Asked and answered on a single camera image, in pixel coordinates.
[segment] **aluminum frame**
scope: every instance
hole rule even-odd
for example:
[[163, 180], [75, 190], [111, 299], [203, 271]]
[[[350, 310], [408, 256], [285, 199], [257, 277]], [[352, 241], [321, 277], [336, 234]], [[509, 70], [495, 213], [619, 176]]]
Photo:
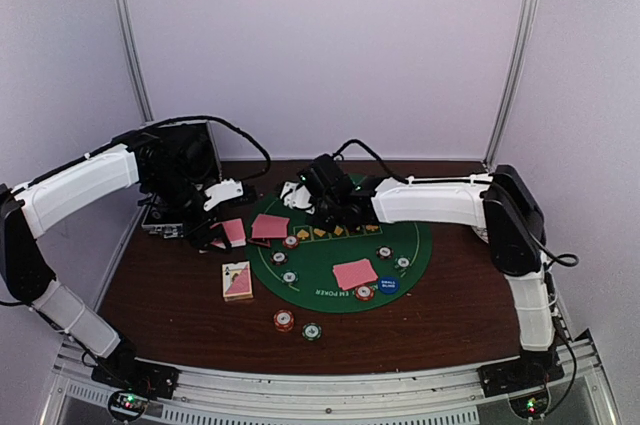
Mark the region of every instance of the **aluminum frame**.
[[496, 155], [500, 147], [500, 142], [502, 141], [502, 136], [504, 135], [507, 120], [509, 119], [509, 113], [513, 107], [537, 7], [538, 0], [522, 0], [520, 21], [516, 32], [516, 40], [513, 46], [509, 71], [507, 72], [507, 80], [502, 92], [500, 108], [498, 109], [496, 122], [493, 127], [493, 132], [491, 133], [489, 146], [487, 147], [483, 160], [485, 168], [489, 171], [493, 170], [495, 165]]
[[142, 118], [142, 122], [153, 121], [153, 111], [149, 103], [149, 96], [142, 78], [142, 69], [140, 68], [140, 59], [136, 49], [136, 43], [133, 37], [133, 28], [131, 26], [131, 16], [129, 14], [129, 5], [127, 0], [115, 0], [116, 9], [118, 10], [118, 18], [120, 21], [120, 31], [122, 32], [122, 40], [124, 42], [125, 56], [127, 58], [127, 68], [129, 77], [131, 78], [131, 86], [135, 95], [138, 110]]
[[[578, 359], [577, 376], [590, 380], [600, 425], [617, 425], [613, 398], [593, 343], [589, 339], [580, 340], [573, 342], [572, 348]], [[559, 347], [558, 353], [565, 378], [554, 384], [568, 382], [573, 371], [566, 347]], [[58, 424], [67, 396], [96, 405], [106, 403], [111, 389], [91, 382], [91, 370], [83, 366], [81, 355], [82, 349], [77, 345], [68, 341], [63, 344], [54, 365], [55, 382], [41, 424]], [[419, 417], [452, 413], [473, 416], [478, 405], [507, 398], [484, 397], [477, 372], [481, 365], [484, 364], [344, 376], [262, 375], [177, 366], [181, 373], [173, 400], [153, 402], [147, 417], [177, 424], [207, 423], [214, 417], [218, 422], [211, 423], [235, 420], [235, 423], [283, 425], [364, 425], [410, 423]]]

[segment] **blue poker chip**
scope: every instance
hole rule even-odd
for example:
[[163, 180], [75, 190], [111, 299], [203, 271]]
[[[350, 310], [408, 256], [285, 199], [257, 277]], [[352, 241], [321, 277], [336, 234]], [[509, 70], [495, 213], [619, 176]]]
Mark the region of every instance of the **blue poker chip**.
[[378, 290], [385, 295], [393, 295], [400, 288], [400, 282], [394, 277], [382, 277], [378, 280]]

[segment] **vertical metal post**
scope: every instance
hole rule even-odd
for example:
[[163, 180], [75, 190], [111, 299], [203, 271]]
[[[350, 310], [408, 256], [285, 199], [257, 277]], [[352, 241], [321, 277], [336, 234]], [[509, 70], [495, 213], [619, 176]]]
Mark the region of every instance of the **vertical metal post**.
[[153, 112], [149, 104], [147, 89], [142, 78], [142, 70], [140, 69], [140, 60], [136, 50], [135, 40], [133, 38], [133, 29], [131, 27], [131, 17], [129, 15], [129, 6], [127, 0], [115, 0], [118, 10], [118, 18], [120, 19], [120, 31], [124, 41], [125, 54], [127, 58], [127, 66], [129, 76], [131, 77], [131, 85], [136, 97], [136, 102], [140, 110], [143, 122], [153, 121]]
[[529, 36], [531, 35], [531, 28], [537, 6], [538, 0], [522, 0], [520, 22], [518, 23], [518, 31], [516, 33], [516, 40], [513, 46], [513, 54], [511, 55], [511, 64], [507, 74], [507, 81], [502, 92], [500, 109], [498, 110], [496, 123], [493, 127], [491, 140], [489, 141], [489, 146], [484, 158], [484, 165], [487, 170], [493, 169], [498, 147], [500, 146], [500, 141], [502, 140], [502, 136], [507, 125], [509, 112], [511, 111], [518, 87], [518, 80], [520, 79], [520, 74], [522, 72], [525, 50], [529, 42]]

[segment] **green poker chip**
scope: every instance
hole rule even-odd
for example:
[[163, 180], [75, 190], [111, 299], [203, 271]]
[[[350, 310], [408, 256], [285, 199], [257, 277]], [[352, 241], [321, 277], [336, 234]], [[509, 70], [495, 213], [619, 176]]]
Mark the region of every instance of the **green poker chip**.
[[409, 260], [407, 257], [398, 257], [396, 259], [396, 264], [394, 266], [394, 268], [396, 270], [406, 270], [407, 268], [409, 268], [411, 266], [411, 260]]
[[322, 336], [322, 327], [317, 323], [307, 323], [302, 327], [302, 336], [310, 342], [318, 340]]
[[287, 285], [293, 285], [298, 281], [298, 274], [293, 270], [287, 270], [282, 274], [282, 281]]

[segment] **green poker mat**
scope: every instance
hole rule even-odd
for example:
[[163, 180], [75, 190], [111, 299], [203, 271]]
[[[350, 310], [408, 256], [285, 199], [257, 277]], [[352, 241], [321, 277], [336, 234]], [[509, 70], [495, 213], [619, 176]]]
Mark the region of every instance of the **green poker mat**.
[[[245, 224], [247, 237], [251, 237], [251, 224], [260, 213], [288, 217], [289, 234], [298, 236], [300, 243], [294, 249], [287, 249], [282, 240], [271, 240], [271, 248], [248, 243], [246, 255], [254, 276], [283, 300], [317, 312], [362, 312], [397, 300], [424, 275], [433, 249], [429, 226], [419, 222], [362, 227], [354, 233], [340, 227], [335, 230], [336, 233], [320, 236], [306, 224], [305, 212], [285, 207], [272, 194], [256, 204], [251, 219]], [[392, 259], [377, 257], [376, 250], [381, 246], [391, 247]], [[271, 255], [278, 251], [287, 254], [286, 264], [271, 263]], [[402, 272], [395, 270], [398, 257], [408, 258], [411, 266]], [[398, 291], [386, 295], [378, 291], [377, 282], [370, 283], [375, 290], [374, 297], [364, 302], [355, 297], [354, 290], [341, 290], [333, 275], [333, 266], [363, 258], [371, 261], [379, 278], [396, 278], [399, 281]], [[282, 275], [287, 271], [297, 273], [298, 281], [295, 284], [284, 283]]]

